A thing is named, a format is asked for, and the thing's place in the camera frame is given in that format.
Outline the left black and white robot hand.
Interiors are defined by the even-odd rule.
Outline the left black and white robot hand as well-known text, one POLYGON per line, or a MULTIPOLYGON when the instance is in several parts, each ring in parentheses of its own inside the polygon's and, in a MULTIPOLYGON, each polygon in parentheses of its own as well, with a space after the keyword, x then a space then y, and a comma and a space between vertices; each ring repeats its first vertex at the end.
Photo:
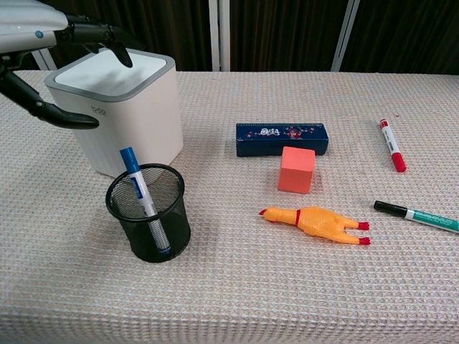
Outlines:
POLYGON ((84 14, 66 14, 40 1, 1 2, 1 94, 30 115, 59 128, 90 130, 99 121, 45 102, 14 74, 25 55, 59 45, 82 45, 92 53, 105 47, 125 67, 133 62, 127 48, 144 49, 132 34, 84 14))

